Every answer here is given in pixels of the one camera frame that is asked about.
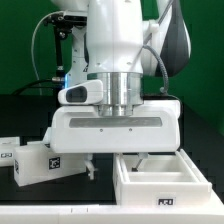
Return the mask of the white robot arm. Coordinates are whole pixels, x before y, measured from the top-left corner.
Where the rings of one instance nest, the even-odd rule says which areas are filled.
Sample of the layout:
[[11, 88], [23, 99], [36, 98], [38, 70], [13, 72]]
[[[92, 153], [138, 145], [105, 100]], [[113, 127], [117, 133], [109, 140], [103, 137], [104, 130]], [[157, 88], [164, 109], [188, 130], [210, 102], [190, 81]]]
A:
[[140, 0], [57, 0], [68, 16], [83, 14], [83, 55], [59, 92], [49, 145], [60, 176], [92, 173], [95, 153], [174, 152], [180, 104], [161, 87], [142, 94], [142, 78], [177, 74], [190, 58], [180, 0], [156, 0], [159, 17], [144, 20]]

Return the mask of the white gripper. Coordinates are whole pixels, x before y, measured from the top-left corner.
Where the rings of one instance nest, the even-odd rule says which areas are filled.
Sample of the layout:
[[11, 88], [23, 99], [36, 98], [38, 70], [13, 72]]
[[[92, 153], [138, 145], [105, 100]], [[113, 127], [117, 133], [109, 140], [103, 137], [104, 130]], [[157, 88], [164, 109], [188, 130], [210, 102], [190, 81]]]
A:
[[[103, 117], [95, 106], [64, 106], [52, 120], [50, 147], [57, 153], [138, 153], [138, 168], [147, 152], [174, 152], [180, 146], [180, 102], [147, 100], [126, 117]], [[93, 155], [84, 163], [95, 177]]]

